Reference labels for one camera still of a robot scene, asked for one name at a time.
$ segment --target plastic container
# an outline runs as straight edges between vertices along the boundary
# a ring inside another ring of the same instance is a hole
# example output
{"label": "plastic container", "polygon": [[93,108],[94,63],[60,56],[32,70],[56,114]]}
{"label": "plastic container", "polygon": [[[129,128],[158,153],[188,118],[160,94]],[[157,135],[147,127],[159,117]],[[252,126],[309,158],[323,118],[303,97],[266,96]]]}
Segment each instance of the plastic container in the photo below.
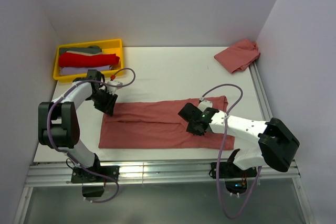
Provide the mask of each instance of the plastic container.
{"label": "plastic container", "polygon": [[114,65],[113,70],[102,71],[102,73],[105,75],[106,78],[111,77],[111,75],[113,75],[116,71],[124,67],[121,39],[109,39],[109,40],[100,40],[100,41],[83,42],[75,44],[65,44],[60,45],[57,48],[53,78],[60,82],[72,82],[78,77],[85,77],[86,73],[73,74],[70,76],[59,75],[59,66],[58,66],[59,49],[68,47],[89,47],[89,46],[99,46],[105,54],[116,54],[120,58],[119,64]]}

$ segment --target folded cloth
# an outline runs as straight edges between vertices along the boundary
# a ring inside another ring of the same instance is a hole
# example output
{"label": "folded cloth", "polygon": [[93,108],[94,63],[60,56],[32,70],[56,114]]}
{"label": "folded cloth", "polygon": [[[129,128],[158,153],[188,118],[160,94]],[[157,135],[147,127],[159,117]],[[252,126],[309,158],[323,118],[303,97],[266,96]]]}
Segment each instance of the folded cloth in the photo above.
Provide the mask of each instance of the folded cloth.
{"label": "folded cloth", "polygon": [[258,59],[258,44],[248,39],[235,43],[215,55],[215,59],[230,73],[244,71],[248,65]]}
{"label": "folded cloth", "polygon": [[102,67],[106,65],[117,65],[119,63],[119,57],[115,54],[102,54],[85,55],[80,52],[65,52],[58,58],[58,65],[60,67]]}
{"label": "folded cloth", "polygon": [[[214,108],[226,111],[225,96],[207,100],[213,102]],[[103,116],[98,147],[219,149],[223,134],[206,132],[196,136],[186,131],[187,123],[177,113],[188,102],[198,105],[198,99],[116,103],[113,116]],[[234,137],[228,136],[224,149],[233,147]]]}
{"label": "folded cloth", "polygon": [[65,67],[60,68],[59,75],[60,76],[70,76],[72,74],[79,74],[79,73],[87,73],[89,69],[96,69],[98,71],[108,71],[111,69],[110,65],[102,66],[102,67],[96,67],[96,68],[73,68],[73,67]]}
{"label": "folded cloth", "polygon": [[67,48],[60,48],[59,55],[64,54],[67,51],[74,51],[74,52],[86,52],[88,54],[97,54],[101,52],[101,48],[98,46],[90,46],[90,47],[67,47]]}

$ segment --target white table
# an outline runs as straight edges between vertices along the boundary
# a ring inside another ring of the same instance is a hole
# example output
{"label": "white table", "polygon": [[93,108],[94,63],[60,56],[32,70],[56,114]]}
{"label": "white table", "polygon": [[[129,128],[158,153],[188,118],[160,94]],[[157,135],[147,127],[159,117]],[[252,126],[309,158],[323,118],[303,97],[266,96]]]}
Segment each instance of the white table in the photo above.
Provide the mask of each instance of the white table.
{"label": "white table", "polygon": [[[228,73],[214,55],[225,47],[133,47],[124,48],[125,66],[136,72],[134,84],[118,91],[117,102],[155,102],[199,98],[205,91],[222,84],[233,83],[244,91],[241,102],[232,115],[247,119],[262,120],[257,95],[249,69],[235,74]],[[127,83],[132,74],[125,73],[118,80]],[[53,98],[64,93],[71,83],[58,82]],[[239,97],[235,88],[214,90],[210,96],[225,95],[229,106]],[[100,128],[103,114],[93,107],[92,101],[84,102],[77,110],[80,138],[88,149],[101,161],[150,161],[177,159],[214,159],[218,150],[205,148],[189,149],[99,149]],[[235,148],[251,145],[236,139]],[[224,151],[222,157],[229,157]],[[63,162],[66,157],[48,146],[38,145],[34,162]]]}

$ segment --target gray wall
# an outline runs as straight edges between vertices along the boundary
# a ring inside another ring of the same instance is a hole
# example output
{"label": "gray wall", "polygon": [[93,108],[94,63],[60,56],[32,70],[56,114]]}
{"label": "gray wall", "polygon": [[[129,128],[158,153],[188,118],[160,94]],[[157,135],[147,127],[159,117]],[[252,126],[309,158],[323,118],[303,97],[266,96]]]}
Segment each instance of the gray wall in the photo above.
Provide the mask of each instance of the gray wall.
{"label": "gray wall", "polygon": [[255,40],[276,0],[39,0],[63,42],[228,46]]}
{"label": "gray wall", "polygon": [[301,142],[296,159],[318,223],[336,219],[335,19],[335,0],[277,0],[257,40],[273,114]]}
{"label": "gray wall", "polygon": [[0,222],[12,223],[50,99],[58,38],[36,0],[0,0]]}

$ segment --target folded pink cloth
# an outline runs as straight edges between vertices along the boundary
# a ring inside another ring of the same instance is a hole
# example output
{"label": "folded pink cloth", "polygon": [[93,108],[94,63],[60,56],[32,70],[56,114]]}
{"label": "folded pink cloth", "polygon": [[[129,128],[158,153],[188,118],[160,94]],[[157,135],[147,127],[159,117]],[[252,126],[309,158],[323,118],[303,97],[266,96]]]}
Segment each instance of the folded pink cloth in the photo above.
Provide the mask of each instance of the folded pink cloth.
{"label": "folded pink cloth", "polygon": [[[225,96],[207,98],[213,107],[226,111]],[[212,148],[219,149],[223,135],[206,132],[196,136],[186,131],[187,123],[177,114],[198,99],[162,102],[116,103],[113,116],[104,114],[99,148]],[[233,150],[234,137],[228,136],[224,149]]]}
{"label": "folded pink cloth", "polygon": [[215,55],[215,59],[230,73],[244,71],[248,65],[258,59],[258,44],[248,39],[235,43]]}

